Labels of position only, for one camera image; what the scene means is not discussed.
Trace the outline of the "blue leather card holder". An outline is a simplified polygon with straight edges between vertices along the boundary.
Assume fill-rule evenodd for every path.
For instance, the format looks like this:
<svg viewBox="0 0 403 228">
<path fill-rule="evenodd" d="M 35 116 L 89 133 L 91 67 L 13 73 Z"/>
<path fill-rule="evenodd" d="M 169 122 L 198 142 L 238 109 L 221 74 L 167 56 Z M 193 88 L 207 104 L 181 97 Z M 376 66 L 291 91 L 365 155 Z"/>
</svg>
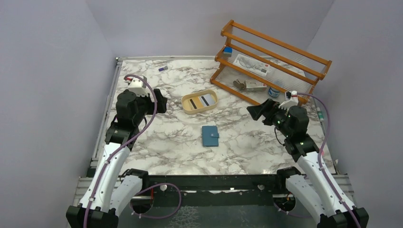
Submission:
<svg viewBox="0 0 403 228">
<path fill-rule="evenodd" d="M 219 146 L 219 133 L 217 126 L 203 126 L 201 128 L 203 147 Z"/>
</svg>

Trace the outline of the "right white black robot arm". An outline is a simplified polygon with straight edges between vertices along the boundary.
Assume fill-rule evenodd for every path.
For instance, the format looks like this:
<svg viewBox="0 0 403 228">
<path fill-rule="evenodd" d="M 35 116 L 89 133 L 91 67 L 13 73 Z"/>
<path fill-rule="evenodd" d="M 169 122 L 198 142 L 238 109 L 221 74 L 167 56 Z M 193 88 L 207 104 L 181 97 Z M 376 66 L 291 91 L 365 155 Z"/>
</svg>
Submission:
<svg viewBox="0 0 403 228">
<path fill-rule="evenodd" d="M 342 191 L 330 173 L 316 143 L 307 133 L 309 117 L 305 108 L 289 109 L 271 99 L 247 110 L 253 120 L 261 116 L 264 125 L 274 126 L 284 136 L 288 154 L 305 172 L 304 178 L 295 167 L 278 170 L 274 187 L 280 193 L 291 192 L 310 213 L 318 228 L 365 228 L 369 215 L 358 208 Z"/>
</svg>

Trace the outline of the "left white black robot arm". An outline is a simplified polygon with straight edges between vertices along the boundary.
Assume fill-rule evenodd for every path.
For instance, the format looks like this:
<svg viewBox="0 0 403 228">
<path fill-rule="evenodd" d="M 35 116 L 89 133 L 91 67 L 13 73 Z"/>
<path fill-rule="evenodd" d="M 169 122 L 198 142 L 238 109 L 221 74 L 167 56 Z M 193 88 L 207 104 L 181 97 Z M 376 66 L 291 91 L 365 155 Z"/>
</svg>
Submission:
<svg viewBox="0 0 403 228">
<path fill-rule="evenodd" d="M 167 111 L 168 99 L 160 89 L 147 93 L 126 89 L 117 97 L 115 120 L 107 129 L 105 146 L 94 177 L 77 206 L 69 206 L 66 218 L 72 228 L 116 228 L 119 216 L 135 194 L 149 190 L 148 173 L 134 170 L 116 187 L 120 170 L 136 139 L 146 115 L 152 119 Z"/>
</svg>

